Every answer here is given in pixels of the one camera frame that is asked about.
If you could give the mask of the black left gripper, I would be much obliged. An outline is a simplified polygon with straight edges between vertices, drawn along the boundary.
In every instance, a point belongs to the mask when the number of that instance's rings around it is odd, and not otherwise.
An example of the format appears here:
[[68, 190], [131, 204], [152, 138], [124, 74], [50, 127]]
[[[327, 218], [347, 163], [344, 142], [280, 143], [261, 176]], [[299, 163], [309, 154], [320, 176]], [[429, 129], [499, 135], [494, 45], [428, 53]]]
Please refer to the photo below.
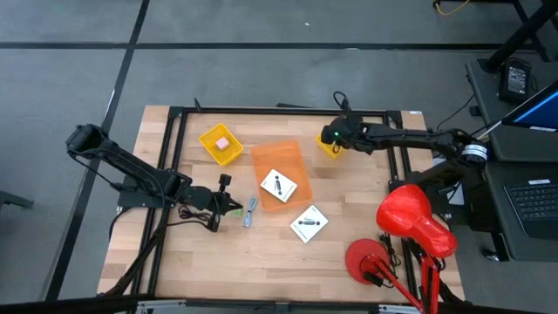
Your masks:
[[221, 174], [218, 191], [212, 192], [205, 187], [191, 187], [187, 193], [188, 204], [199, 210], [199, 213], [194, 213], [194, 218], [205, 224], [205, 228], [211, 232], [218, 230], [223, 215], [234, 215], [234, 211], [242, 206], [226, 191], [230, 182], [230, 175]]

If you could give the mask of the orange plastic sheet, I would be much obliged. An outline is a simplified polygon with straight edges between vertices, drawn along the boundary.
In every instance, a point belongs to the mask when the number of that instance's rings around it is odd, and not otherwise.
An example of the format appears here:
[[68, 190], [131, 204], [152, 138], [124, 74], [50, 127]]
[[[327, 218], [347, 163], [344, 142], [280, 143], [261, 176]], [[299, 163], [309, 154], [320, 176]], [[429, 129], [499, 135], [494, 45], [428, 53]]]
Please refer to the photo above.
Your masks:
[[[311, 202], [313, 194], [310, 180], [297, 140], [285, 140], [253, 147], [251, 155], [256, 183], [265, 211], [283, 211], [294, 207], [303, 207]], [[297, 184], [296, 191], [286, 203], [279, 201], [260, 187], [261, 182], [271, 169], [275, 169]]]

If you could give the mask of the yellow plastic mesh basket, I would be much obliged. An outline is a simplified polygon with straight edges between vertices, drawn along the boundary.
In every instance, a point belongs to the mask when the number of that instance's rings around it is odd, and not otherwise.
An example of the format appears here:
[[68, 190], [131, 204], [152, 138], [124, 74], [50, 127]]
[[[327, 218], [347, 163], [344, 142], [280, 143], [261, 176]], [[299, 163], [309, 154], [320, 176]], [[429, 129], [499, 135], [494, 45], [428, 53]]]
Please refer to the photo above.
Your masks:
[[343, 155], [345, 149], [338, 146], [337, 144], [325, 144], [322, 142], [322, 136], [320, 134], [316, 137], [317, 145], [320, 146], [324, 152], [329, 155], [332, 159], [336, 159], [339, 156]]
[[[229, 147], [223, 151], [215, 146], [215, 142], [221, 137], [226, 137], [229, 141]], [[243, 151], [243, 145], [222, 123], [201, 135], [199, 141], [217, 164], [222, 167], [238, 158]]]

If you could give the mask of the red desk lamp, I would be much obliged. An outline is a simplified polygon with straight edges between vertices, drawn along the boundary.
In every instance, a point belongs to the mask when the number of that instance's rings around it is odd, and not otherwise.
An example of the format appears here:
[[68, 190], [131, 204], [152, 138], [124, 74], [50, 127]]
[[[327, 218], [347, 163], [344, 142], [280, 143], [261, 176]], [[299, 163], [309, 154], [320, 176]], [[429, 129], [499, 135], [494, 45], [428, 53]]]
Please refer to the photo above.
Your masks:
[[389, 281], [420, 314], [438, 314], [441, 283], [436, 260], [455, 253], [458, 243], [453, 233], [433, 218], [425, 192], [414, 184], [390, 192], [378, 207], [376, 222], [385, 233], [409, 238], [423, 251], [419, 256], [421, 298], [414, 297], [391, 272], [388, 251], [375, 240], [357, 240], [346, 250], [344, 260], [350, 276], [378, 287]]

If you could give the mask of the dark grey desk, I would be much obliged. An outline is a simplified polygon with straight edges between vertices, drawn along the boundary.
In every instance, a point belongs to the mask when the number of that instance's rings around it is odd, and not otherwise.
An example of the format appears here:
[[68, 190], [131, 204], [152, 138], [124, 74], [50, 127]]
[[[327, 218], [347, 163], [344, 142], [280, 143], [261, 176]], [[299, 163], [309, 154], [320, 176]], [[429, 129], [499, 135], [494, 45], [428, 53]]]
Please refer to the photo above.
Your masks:
[[[485, 72], [479, 61], [466, 63], [465, 68], [486, 125], [514, 109], [497, 96], [499, 74]], [[558, 78], [558, 63], [535, 61], [533, 74], [541, 75], [538, 86], [543, 89]], [[527, 237], [504, 189], [505, 184], [558, 179], [558, 133], [497, 126], [488, 137], [493, 160], [485, 167], [485, 177], [499, 222], [494, 237], [502, 239], [507, 255], [516, 261], [558, 263], [558, 241]]]

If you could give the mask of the black power adapter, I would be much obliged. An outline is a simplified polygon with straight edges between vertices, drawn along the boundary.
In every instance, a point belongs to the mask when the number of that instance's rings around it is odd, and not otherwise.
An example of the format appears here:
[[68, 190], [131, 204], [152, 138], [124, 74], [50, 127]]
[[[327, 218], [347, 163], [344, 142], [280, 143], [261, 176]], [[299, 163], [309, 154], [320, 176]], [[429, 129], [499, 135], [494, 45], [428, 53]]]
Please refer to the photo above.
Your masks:
[[509, 58], [500, 68], [499, 99], [513, 105], [528, 100], [532, 66], [520, 58]]

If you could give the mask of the computer monitor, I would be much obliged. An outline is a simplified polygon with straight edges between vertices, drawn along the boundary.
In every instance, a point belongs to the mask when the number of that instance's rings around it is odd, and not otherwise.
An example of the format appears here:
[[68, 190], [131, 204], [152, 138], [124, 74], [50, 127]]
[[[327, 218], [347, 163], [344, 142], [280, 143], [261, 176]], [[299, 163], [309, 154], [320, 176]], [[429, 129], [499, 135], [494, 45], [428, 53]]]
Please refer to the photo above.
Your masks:
[[501, 124], [558, 132], [558, 79], [517, 106]]

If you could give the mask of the black aluminium crossbar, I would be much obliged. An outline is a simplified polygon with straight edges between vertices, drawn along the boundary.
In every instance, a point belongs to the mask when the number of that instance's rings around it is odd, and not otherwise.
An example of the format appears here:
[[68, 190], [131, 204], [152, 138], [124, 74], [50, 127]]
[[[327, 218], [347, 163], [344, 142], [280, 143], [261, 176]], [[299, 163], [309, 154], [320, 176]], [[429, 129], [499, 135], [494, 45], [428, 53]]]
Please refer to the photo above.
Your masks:
[[373, 314], [422, 314], [410, 304], [247, 301], [221, 299], [157, 298], [147, 294], [97, 296], [55, 301], [0, 304], [0, 314], [114, 314], [170, 308], [250, 308], [285, 314], [294, 310], [370, 311]]

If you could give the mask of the black metal stand leg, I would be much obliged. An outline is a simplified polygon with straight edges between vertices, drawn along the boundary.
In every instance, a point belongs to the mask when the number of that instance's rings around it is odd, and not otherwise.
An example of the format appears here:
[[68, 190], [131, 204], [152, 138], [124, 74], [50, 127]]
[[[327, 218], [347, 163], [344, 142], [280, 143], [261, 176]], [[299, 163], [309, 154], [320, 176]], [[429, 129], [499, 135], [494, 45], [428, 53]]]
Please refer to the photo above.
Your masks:
[[520, 0], [511, 0], [511, 3], [516, 9], [522, 25], [490, 58], [479, 60], [480, 67], [485, 72], [497, 72], [501, 65], [519, 50], [528, 39], [531, 40], [534, 50], [539, 54], [542, 61], [550, 61], [545, 47], [537, 36], [537, 31], [549, 20], [557, 18], [558, 0], [542, 0], [542, 5], [530, 17], [522, 8]]

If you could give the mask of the black laptop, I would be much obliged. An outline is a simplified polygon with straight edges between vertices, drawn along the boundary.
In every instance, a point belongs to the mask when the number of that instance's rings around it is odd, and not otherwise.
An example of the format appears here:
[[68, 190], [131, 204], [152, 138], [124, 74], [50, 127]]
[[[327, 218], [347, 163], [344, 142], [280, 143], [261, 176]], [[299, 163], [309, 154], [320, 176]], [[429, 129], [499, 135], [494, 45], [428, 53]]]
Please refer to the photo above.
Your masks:
[[504, 191], [526, 236], [558, 241], [558, 181], [526, 181]]

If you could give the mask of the dark grey furniture leg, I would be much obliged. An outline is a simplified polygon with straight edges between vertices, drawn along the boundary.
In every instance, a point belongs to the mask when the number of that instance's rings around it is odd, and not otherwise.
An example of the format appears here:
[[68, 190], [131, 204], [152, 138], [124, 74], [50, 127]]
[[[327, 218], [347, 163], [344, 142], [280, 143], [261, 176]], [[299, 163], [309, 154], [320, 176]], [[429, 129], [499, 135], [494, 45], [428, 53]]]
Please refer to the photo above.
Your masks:
[[4, 205], [14, 205], [30, 209], [33, 207], [34, 201], [0, 190], [0, 210]]

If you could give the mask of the black aluminium table frame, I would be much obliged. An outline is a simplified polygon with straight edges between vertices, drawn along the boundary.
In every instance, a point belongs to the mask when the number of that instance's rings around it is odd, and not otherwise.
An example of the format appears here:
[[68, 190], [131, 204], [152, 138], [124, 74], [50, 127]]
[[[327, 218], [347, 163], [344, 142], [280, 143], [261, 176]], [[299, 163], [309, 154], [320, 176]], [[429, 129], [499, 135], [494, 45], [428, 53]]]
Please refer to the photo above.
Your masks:
[[[222, 123], [243, 145], [242, 154], [222, 167], [199, 141]], [[205, 110], [185, 120], [178, 169], [197, 185], [217, 188], [221, 174], [232, 177], [229, 192], [240, 203], [259, 194], [252, 163], [253, 147], [285, 140], [299, 142], [315, 205], [329, 220], [308, 243], [290, 224], [302, 207], [267, 212], [257, 208], [251, 225], [226, 215], [217, 232], [196, 223], [183, 224], [172, 215], [158, 276], [144, 273], [140, 288], [158, 297], [247, 301], [400, 303], [394, 289], [353, 280], [344, 265], [348, 246], [380, 235], [375, 215], [391, 178], [390, 165], [406, 169], [400, 153], [372, 155], [350, 151], [336, 159], [317, 145], [330, 123], [328, 115], [289, 114], [274, 108], [248, 108], [238, 113]]]

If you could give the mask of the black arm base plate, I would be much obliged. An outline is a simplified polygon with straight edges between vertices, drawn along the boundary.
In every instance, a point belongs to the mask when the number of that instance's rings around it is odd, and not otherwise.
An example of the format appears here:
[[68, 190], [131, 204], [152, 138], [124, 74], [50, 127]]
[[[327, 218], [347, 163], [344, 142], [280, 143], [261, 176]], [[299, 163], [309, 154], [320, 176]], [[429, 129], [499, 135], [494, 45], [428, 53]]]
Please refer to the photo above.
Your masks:
[[176, 200], [164, 196], [160, 191], [146, 192], [136, 180], [126, 175], [119, 192], [118, 205], [122, 208], [171, 208]]

